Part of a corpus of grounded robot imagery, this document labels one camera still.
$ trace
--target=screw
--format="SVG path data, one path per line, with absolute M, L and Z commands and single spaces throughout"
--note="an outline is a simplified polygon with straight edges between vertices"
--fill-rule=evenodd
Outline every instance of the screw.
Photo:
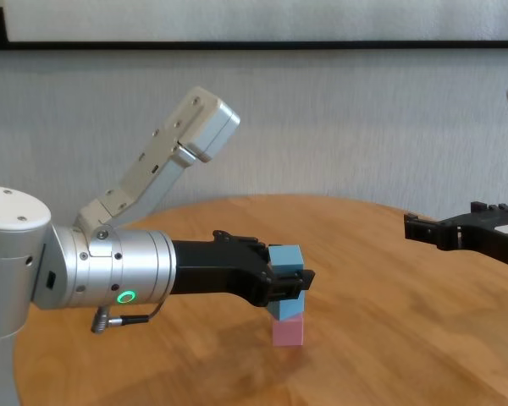
M 96 234 L 97 239 L 106 239 L 109 237 L 109 233 L 105 230 L 99 231 L 98 234 Z

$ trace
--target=gray wall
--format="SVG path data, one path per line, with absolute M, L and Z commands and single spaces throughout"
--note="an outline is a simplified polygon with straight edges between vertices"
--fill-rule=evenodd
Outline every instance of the gray wall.
M 71 221 L 193 85 L 242 124 L 165 206 L 309 193 L 446 217 L 508 203 L 508 50 L 0 53 L 0 185 Z

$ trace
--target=wooden table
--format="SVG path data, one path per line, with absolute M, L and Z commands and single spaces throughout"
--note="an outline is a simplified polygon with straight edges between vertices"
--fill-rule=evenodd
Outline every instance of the wooden table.
M 300 244 L 317 273 L 304 346 L 272 347 L 267 311 L 227 294 L 172 296 L 151 324 L 101 336 L 93 310 L 33 307 L 15 352 L 24 406 L 508 405 L 508 266 L 404 240 L 402 214 L 261 196 L 151 217 L 140 227 L 175 239 Z

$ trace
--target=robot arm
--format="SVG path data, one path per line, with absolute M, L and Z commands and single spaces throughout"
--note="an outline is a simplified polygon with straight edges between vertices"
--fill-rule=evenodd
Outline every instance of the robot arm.
M 471 212 L 441 222 L 405 214 L 405 238 L 439 250 L 472 250 L 508 265 L 508 205 L 474 201 Z
M 98 333 L 148 322 L 170 294 L 229 293 L 262 307 L 309 289 L 313 271 L 277 276 L 268 247 L 255 238 L 215 231 L 213 241 L 175 241 L 161 230 L 122 227 L 150 214 L 187 167 L 213 159 L 239 122 L 196 87 L 119 184 L 83 207 L 73 227 L 52 224 L 39 200 L 0 188 L 0 338 L 22 327 L 31 301 L 44 310 L 96 307 Z M 112 305 L 127 304 L 156 308 L 110 316 Z

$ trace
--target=stacked blocks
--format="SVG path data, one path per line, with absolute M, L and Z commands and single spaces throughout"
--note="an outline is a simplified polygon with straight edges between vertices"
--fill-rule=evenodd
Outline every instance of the stacked blocks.
M 297 245 L 269 247 L 271 267 L 275 274 L 303 269 L 303 257 Z M 290 346 L 303 344 L 303 311 L 305 292 L 297 299 L 270 302 L 268 311 L 273 318 L 273 345 Z

